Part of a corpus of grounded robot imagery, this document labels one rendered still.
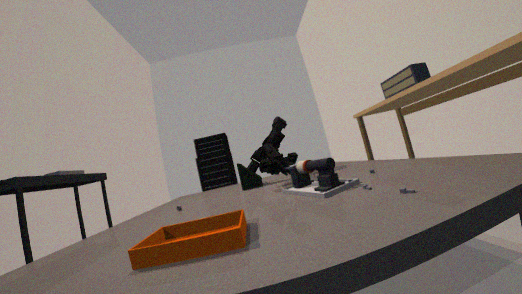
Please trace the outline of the orange open tray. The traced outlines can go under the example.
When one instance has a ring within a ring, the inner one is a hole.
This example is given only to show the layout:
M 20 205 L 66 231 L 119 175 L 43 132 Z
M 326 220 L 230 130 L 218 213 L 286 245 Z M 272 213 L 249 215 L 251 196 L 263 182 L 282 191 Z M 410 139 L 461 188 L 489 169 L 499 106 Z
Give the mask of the orange open tray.
M 128 250 L 132 270 L 192 260 L 245 247 L 242 210 L 159 228 Z

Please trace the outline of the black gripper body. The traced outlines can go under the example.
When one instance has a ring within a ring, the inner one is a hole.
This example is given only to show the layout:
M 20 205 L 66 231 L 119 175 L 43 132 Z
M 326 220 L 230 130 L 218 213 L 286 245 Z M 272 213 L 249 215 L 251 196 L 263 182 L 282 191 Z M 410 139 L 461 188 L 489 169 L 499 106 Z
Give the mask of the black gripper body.
M 280 162 L 284 163 L 284 158 L 290 158 L 290 161 L 289 161 L 289 165 L 294 165 L 296 164 L 296 161 L 297 161 L 297 158 L 298 158 L 298 154 L 296 152 L 294 153 L 289 153 L 287 157 L 284 157 L 283 158 L 283 154 L 280 154 L 279 152 L 279 149 L 277 148 L 271 148 L 267 151 L 266 155 L 268 157 L 268 159 L 263 159 L 260 161 L 260 166 L 259 166 L 259 170 L 261 173 L 264 173 L 264 172 L 267 172 L 268 171 L 268 166 L 269 167 L 272 167 L 273 166 L 273 162 L 276 161 L 276 160 L 280 160 Z M 271 161 L 271 162 L 269 162 Z

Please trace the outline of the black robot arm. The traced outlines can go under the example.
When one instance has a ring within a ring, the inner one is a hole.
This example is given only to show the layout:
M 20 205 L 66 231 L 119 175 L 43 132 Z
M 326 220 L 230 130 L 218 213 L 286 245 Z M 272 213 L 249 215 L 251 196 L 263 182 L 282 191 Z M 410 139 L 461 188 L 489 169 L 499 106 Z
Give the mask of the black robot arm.
M 280 143 L 285 137 L 285 135 L 281 131 L 283 128 L 286 127 L 286 125 L 287 125 L 287 122 L 285 120 L 283 120 L 279 116 L 275 117 L 275 119 L 273 120 L 272 130 L 271 130 L 270 134 L 263 141 L 262 147 L 258 148 L 257 151 L 255 151 L 253 153 L 253 155 L 250 158 L 252 161 L 250 162 L 249 166 L 246 169 L 248 169 L 249 171 L 256 174 L 255 172 L 257 171 L 257 169 L 260 166 L 260 163 L 258 163 L 258 162 L 260 162 L 263 159 L 268 158 L 266 155 L 267 151 L 271 148 L 277 149 L 280 147 Z M 255 161 L 254 159 L 257 160 L 258 162 Z M 268 166 L 267 168 L 268 168 L 267 174 L 270 173 L 271 175 L 278 175 L 280 173 L 277 170 L 272 171 L 272 167 Z

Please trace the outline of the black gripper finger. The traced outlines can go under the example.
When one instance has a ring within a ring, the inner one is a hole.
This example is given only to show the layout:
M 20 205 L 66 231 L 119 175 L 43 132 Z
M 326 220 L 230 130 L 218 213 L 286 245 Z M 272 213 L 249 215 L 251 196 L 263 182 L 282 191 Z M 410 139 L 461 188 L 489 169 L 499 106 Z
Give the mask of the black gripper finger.
M 287 173 L 286 169 L 284 168 L 284 166 L 282 165 L 282 163 L 280 162 L 280 160 L 276 160 L 273 162 L 272 171 L 276 171 L 276 170 L 283 173 L 284 175 L 288 176 L 288 173 Z
M 290 167 L 290 165 L 289 165 L 289 161 L 290 161 L 290 158 L 289 158 L 289 157 L 288 157 L 288 158 L 284 158 L 284 163 L 283 163 L 284 168 L 285 168 L 285 167 Z M 288 172 L 288 174 L 290 174 L 290 170 L 287 171 L 287 172 Z M 290 175 L 291 175 L 291 174 L 290 174 Z

